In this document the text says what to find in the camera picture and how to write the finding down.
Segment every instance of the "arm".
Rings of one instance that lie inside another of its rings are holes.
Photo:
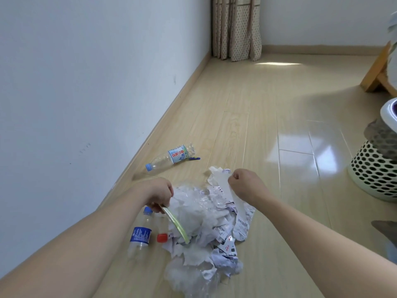
[[[274,198],[256,173],[229,184],[273,223],[325,297],[397,297],[397,266]]]
[[[168,206],[172,195],[166,179],[137,183],[3,277],[0,297],[91,297],[142,207]]]

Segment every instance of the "light blue bottle label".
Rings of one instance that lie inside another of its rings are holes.
[[[130,242],[141,242],[149,245],[151,229],[145,227],[135,227],[132,232]]]
[[[189,156],[184,145],[171,149],[168,152],[170,153],[172,162],[174,163],[185,160]]]

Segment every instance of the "blue bottle cap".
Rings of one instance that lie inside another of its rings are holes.
[[[150,207],[145,207],[145,209],[143,209],[143,214],[146,214],[146,215],[151,215],[153,213],[153,210],[152,209],[150,209]]]

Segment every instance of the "hand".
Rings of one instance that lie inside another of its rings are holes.
[[[228,181],[235,194],[254,207],[256,207],[258,200],[271,197],[269,189],[261,178],[251,170],[236,169]]]
[[[154,212],[162,212],[160,206],[168,207],[173,196],[171,182],[164,178],[156,178],[136,183],[132,190],[137,190],[142,195],[144,203]]]

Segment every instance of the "wall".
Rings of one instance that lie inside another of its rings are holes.
[[[0,0],[0,37],[2,276],[100,204],[208,52],[210,0]]]
[[[365,45],[388,41],[397,0],[261,0],[264,45]]]

